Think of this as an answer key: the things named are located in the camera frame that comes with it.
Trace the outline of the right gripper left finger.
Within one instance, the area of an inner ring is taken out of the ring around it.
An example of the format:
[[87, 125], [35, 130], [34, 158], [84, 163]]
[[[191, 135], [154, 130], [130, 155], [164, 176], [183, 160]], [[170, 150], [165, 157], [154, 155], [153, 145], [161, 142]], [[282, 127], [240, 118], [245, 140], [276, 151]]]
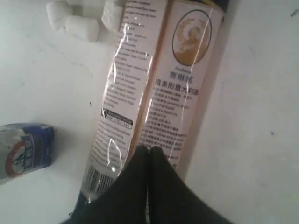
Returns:
[[113, 184], [98, 199], [77, 209], [64, 224], [145, 224], [149, 150], [137, 146]]

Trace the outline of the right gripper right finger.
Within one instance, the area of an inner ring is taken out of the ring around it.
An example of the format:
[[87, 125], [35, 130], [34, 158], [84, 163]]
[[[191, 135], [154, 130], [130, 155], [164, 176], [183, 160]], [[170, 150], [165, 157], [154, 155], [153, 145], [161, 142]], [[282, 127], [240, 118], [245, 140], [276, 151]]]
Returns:
[[151, 224], [231, 223], [186, 186], [160, 147], [149, 151], [148, 200]]

